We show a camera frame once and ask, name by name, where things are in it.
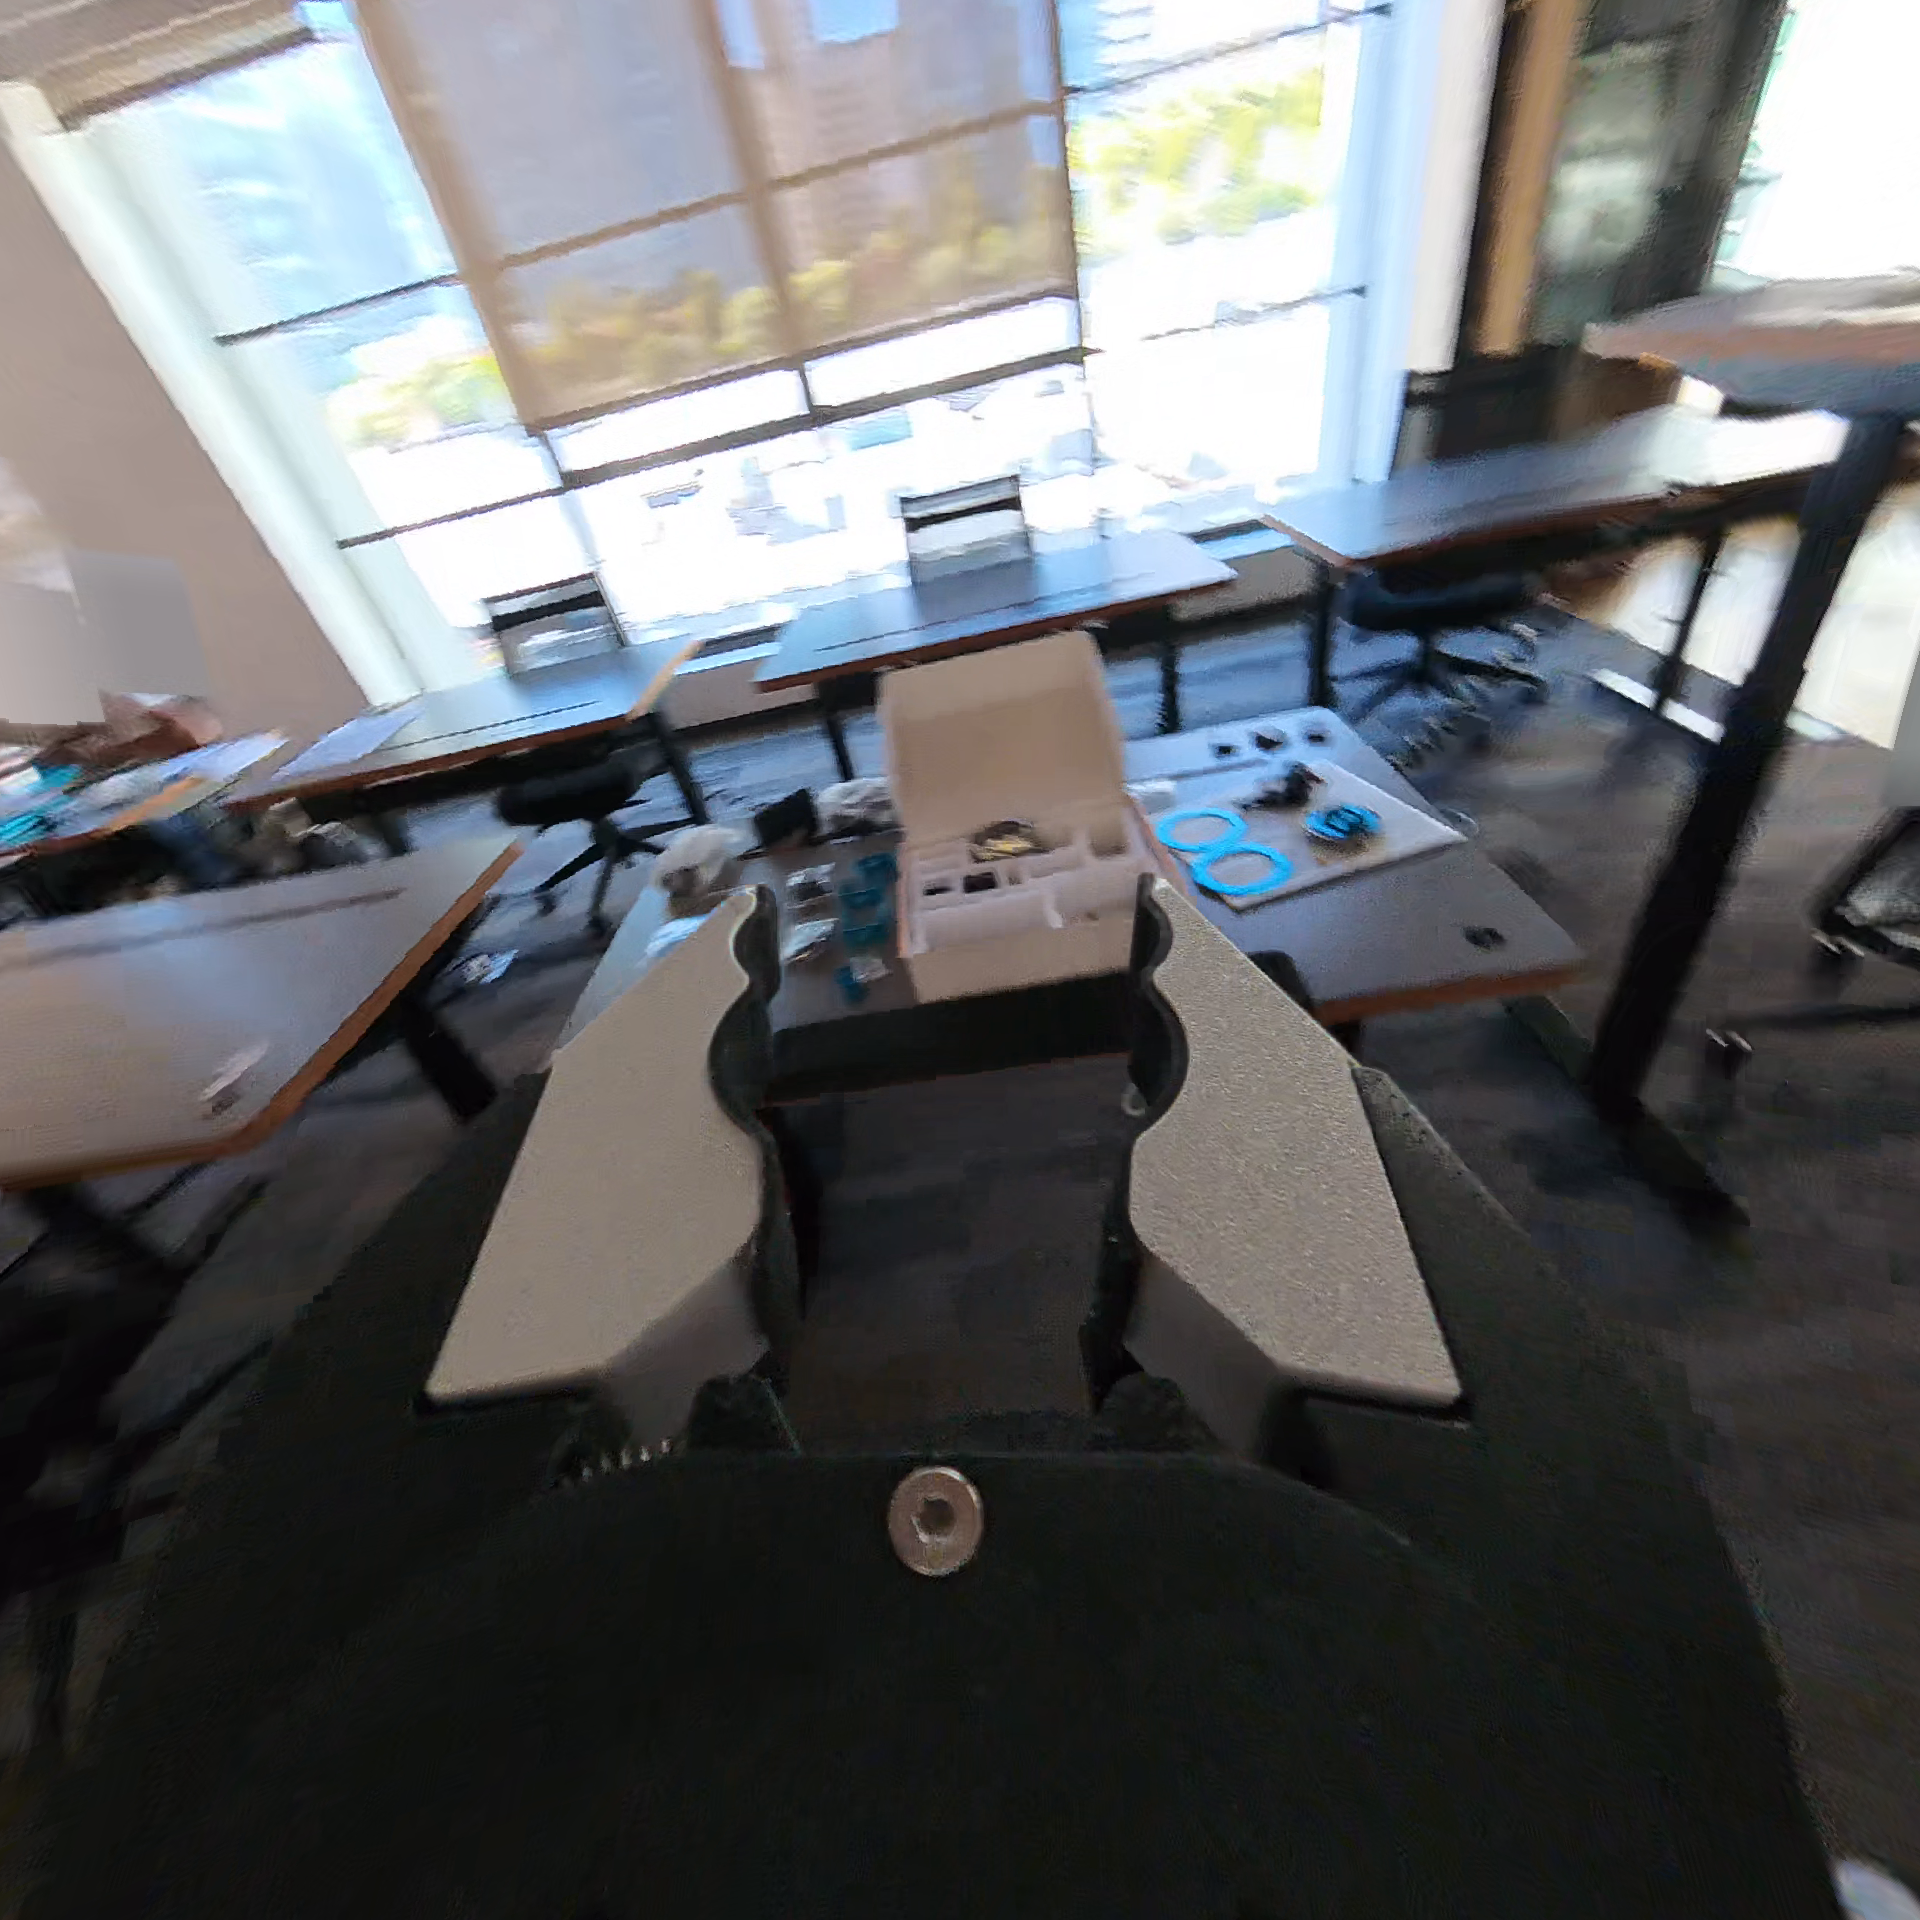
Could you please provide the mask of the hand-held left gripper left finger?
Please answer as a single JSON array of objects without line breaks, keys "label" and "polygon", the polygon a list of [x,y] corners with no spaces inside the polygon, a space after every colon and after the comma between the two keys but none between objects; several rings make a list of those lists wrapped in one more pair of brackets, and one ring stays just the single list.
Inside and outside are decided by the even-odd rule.
[{"label": "hand-held left gripper left finger", "polygon": [[559,1043],[426,1406],[585,1393],[658,1445],[711,1382],[784,1390],[802,1278],[760,1121],[776,986],[776,897],[737,886]]}]

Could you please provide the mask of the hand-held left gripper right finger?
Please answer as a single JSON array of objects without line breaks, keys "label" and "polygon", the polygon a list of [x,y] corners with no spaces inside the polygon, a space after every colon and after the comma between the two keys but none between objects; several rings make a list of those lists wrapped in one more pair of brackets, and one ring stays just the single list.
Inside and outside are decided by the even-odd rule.
[{"label": "hand-held left gripper right finger", "polygon": [[1138,881],[1129,968],[1140,1113],[1084,1322],[1093,1403],[1162,1381],[1244,1458],[1306,1398],[1458,1413],[1353,1056],[1166,877]]}]

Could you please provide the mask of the cluttered desk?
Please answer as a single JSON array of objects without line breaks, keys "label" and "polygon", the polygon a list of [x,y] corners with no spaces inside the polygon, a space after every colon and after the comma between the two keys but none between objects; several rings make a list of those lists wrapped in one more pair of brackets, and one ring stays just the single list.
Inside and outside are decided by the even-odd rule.
[{"label": "cluttered desk", "polygon": [[4,912],[39,919],[164,881],[233,875],[224,795],[281,761],[277,728],[229,731],[192,695],[106,695],[73,726],[4,723]]}]

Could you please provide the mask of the white foam sheet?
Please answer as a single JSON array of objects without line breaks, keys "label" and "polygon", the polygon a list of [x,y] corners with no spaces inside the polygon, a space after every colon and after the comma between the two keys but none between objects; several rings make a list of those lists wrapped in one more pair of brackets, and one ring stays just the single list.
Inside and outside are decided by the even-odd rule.
[{"label": "white foam sheet", "polygon": [[[1381,815],[1377,841],[1335,855],[1302,833],[1305,813],[1254,811],[1238,795],[1286,761],[1306,761],[1326,779],[1326,807],[1358,805]],[[1140,829],[1166,873],[1200,905],[1249,915],[1265,905],[1326,891],[1415,859],[1453,850],[1461,831],[1381,783],[1305,744],[1276,753],[1221,758],[1186,779],[1146,779],[1121,787],[1119,829]]]}]

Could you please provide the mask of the orange white cardboard box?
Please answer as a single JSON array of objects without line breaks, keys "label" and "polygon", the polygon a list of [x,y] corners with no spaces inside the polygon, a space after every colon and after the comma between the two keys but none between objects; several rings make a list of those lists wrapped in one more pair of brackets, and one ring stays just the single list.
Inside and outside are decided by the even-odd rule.
[{"label": "orange white cardboard box", "polygon": [[[1166,865],[1119,829],[1124,753],[1090,634],[1053,632],[887,673],[896,951],[919,1002],[1124,971],[1140,877]],[[1037,822],[1049,851],[974,863],[968,833]]]}]

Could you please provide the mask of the large window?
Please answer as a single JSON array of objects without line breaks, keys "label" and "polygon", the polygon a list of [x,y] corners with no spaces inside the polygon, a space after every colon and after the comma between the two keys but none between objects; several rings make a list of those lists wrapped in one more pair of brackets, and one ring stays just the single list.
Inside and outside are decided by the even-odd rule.
[{"label": "large window", "polygon": [[903,491],[1022,473],[1042,537],[1189,530],[1337,449],[1389,3],[1053,3],[1079,346],[1029,305],[561,426],[519,417],[354,3],[4,3],[4,130],[208,350],[405,632],[593,568],[631,624],[898,568]]},{"label": "large window", "polygon": [[1918,265],[1918,3],[1793,1],[1766,63],[1711,285]]}]

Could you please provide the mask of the beige roller blind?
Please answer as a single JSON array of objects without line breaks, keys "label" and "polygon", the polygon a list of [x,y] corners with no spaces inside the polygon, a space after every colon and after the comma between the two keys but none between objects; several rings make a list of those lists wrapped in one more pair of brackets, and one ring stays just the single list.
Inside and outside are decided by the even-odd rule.
[{"label": "beige roller blind", "polygon": [[526,424],[1029,305],[1081,345],[1053,3],[354,3]]}]

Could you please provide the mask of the dark glass door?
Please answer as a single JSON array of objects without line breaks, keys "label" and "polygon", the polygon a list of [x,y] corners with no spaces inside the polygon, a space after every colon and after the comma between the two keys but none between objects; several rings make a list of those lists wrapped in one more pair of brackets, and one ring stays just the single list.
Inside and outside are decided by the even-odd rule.
[{"label": "dark glass door", "polygon": [[1698,294],[1786,1],[1508,1],[1458,350],[1576,343]]}]

